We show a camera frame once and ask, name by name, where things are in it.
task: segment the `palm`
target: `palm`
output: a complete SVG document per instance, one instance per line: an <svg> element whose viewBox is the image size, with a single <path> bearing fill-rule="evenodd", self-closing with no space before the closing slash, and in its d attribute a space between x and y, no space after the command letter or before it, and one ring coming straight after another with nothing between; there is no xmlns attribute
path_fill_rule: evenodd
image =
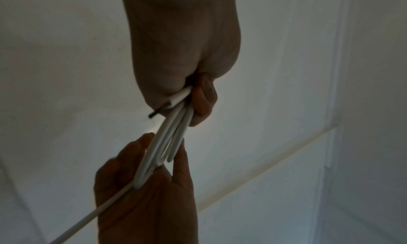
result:
<svg viewBox="0 0 407 244"><path fill-rule="evenodd" d="M130 144L99 170L95 183L98 206L133 179L143 153L138 144ZM158 168L140 190L132 189L99 216L99 242L191 243L196 239L197 223L192 182L187 178L181 173L181 182L177 181L165 167Z"/></svg>

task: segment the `white cable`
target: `white cable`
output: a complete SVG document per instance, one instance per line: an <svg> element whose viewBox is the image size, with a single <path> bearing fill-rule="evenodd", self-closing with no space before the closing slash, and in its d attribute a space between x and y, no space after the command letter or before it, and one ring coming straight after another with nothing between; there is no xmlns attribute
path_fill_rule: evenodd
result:
<svg viewBox="0 0 407 244"><path fill-rule="evenodd" d="M191 93L191 90L191 86L186 87L180 92L171 96L167 101L170 103L169 108L173 109L165 118L164 122L161 124L159 130L157 131L157 134L153 137L153 140L148 146L144 157L140 162L139 168L137 169L136 175L134 176L134 180L132 182L129 182L129 184L127 184L113 197L108 199L102 205L98 206L94 211L85 216L81 221L69 228L66 232L64 232L50 244L64 243L85 225L91 222L94 218L99 216L109 206L115 203L132 187L134 189L140 189L152 175L154 169L162 165L167 157L170 157L169 155L173 153L175 146L177 146L175 150L176 153L179 145L182 142L185 131L190 124L194 112L192 104L190 102L187 103L184 100Z"/></svg>

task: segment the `cable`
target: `cable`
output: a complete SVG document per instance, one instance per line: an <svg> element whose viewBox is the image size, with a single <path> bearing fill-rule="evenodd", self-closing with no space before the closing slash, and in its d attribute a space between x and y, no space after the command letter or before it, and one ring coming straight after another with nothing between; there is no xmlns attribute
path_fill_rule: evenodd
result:
<svg viewBox="0 0 407 244"><path fill-rule="evenodd" d="M167 159L167 161L172 161L174 159L174 156L178 151L179 146L181 145L184 134L189 124L191 123L192 116L194 114L192 103L185 100L185 98L191 93L191 91L191 86L182 89L180 92L175 93L173 96L171 96L168 101L160 106L159 109L155 110L152 114L149 115L149 117L151 118L163 109L172 108L171 112L165 118L164 122L158 129L157 134L153 137L153 140L148 146L133 181L129 182L113 197L108 199L102 205L98 206L94 211L89 213L81 221L73 225L50 244L64 243L80 229L85 227L94 218L99 216L109 206L115 203L132 187L134 189L140 189L152 175L154 169L161 166L164 163L165 159Z"/></svg>

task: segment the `wire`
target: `wire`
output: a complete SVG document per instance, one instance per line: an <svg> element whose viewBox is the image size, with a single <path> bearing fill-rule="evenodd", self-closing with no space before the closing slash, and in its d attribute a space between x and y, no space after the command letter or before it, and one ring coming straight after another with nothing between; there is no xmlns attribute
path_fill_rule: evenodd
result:
<svg viewBox="0 0 407 244"><path fill-rule="evenodd" d="M168 101L160 106L161 110L165 108L173 109L165 118L164 122L157 131L157 134L153 137L153 140L148 146L133 181L129 182L113 197L108 199L102 205L98 206L94 211L89 213L81 221L73 225L50 244L64 243L94 218L99 216L109 206L115 203L125 193L131 190L132 187L134 189L140 189L152 175L154 169L161 166L165 159L167 159L168 162L171 162L174 159L174 156L181 145L184 134L191 123L194 114L192 103L190 101L185 101L185 98L191 93L191 91L191 86L186 87L180 92L171 96Z"/></svg>

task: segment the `skin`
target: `skin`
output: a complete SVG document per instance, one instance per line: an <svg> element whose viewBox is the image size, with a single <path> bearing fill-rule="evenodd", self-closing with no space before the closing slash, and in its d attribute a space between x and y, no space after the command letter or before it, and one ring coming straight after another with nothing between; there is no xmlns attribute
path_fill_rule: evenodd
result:
<svg viewBox="0 0 407 244"><path fill-rule="evenodd" d="M240 50L235 0L123 0L131 33L134 75L153 109L193 85L195 115L205 120L216 103L213 81ZM213 90L207 96L204 83Z"/></svg>
<svg viewBox="0 0 407 244"><path fill-rule="evenodd" d="M95 178L100 206L133 180L154 134L129 143L101 167ZM131 189L98 217L100 244L197 244L198 218L184 142L173 175L161 166L140 190Z"/></svg>

